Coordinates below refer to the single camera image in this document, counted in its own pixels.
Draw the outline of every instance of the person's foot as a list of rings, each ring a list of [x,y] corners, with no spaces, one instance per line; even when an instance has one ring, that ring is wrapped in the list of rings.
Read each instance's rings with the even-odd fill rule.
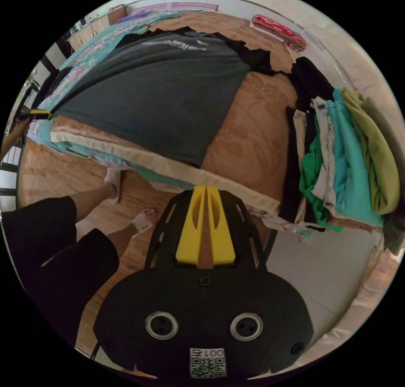
[[[114,188],[114,196],[109,199],[111,204],[117,204],[120,196],[121,170],[107,169],[107,175],[104,183],[111,183]]]
[[[146,208],[140,211],[136,217],[131,221],[131,224],[135,226],[138,233],[136,233],[132,238],[143,234],[152,227],[155,226],[157,221],[157,215],[154,208]]]

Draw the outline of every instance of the red folded cloth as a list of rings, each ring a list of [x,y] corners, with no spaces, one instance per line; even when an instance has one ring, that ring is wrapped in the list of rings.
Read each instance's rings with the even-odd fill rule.
[[[269,17],[262,16],[261,14],[255,15],[252,18],[251,27],[274,35],[297,51],[305,49],[305,41],[299,34]]]

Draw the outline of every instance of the brown bedsheet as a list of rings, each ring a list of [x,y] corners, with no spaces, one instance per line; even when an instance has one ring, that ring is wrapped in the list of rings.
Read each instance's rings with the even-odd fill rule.
[[[293,60],[286,46],[251,29],[249,22],[244,19],[207,11],[167,19],[154,24],[150,29],[174,30],[184,26],[243,40],[250,49],[270,50],[273,70],[291,70]],[[289,128],[286,106],[294,107],[296,99],[295,89],[286,76],[249,72],[221,129],[208,148],[201,169],[281,201],[287,168]],[[132,142],[62,116],[55,119],[51,131],[70,132],[143,149]]]

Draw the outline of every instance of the sticker label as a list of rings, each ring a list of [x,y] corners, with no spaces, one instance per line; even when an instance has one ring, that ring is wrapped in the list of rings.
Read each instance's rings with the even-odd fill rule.
[[[227,364],[223,348],[190,348],[190,377],[193,379],[214,379],[226,377]]]

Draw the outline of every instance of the qr code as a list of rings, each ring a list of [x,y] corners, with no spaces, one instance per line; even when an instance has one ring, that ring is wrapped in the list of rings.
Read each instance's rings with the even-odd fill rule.
[[[193,379],[213,379],[226,375],[227,365],[224,357],[190,358],[190,377]]]

